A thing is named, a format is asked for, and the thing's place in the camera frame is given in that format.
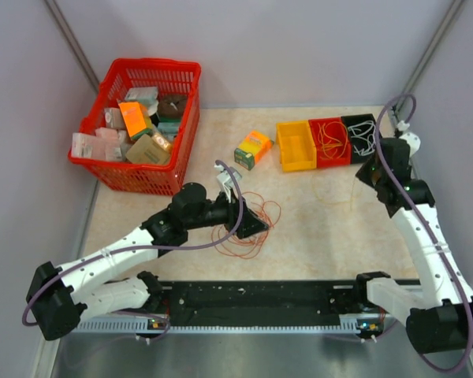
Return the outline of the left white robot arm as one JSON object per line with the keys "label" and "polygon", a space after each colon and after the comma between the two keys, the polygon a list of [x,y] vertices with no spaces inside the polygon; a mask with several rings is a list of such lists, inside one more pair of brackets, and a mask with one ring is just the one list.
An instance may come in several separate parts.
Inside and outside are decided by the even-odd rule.
{"label": "left white robot arm", "polygon": [[161,308],[163,288],[157,276],[151,272],[123,280],[118,276],[172,250],[187,250],[189,231],[217,225],[224,227],[228,237],[238,239],[269,228],[248,208],[239,188],[221,191],[209,200],[203,185],[188,183],[164,210],[117,242],[76,261],[40,265],[26,296],[23,325],[39,327],[47,341],[60,339],[81,322],[109,313],[145,315],[167,329],[169,319]]}

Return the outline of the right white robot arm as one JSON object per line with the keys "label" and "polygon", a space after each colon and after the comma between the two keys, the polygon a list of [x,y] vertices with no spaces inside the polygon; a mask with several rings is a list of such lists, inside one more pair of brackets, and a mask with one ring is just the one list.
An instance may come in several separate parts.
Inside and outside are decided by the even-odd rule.
{"label": "right white robot arm", "polygon": [[418,146],[412,133],[382,138],[356,177],[376,191],[401,233],[422,293],[413,294],[384,272],[361,273],[352,302],[363,312],[384,309],[405,326],[420,354],[473,348],[473,289],[442,234],[430,188],[412,178],[409,158]]}

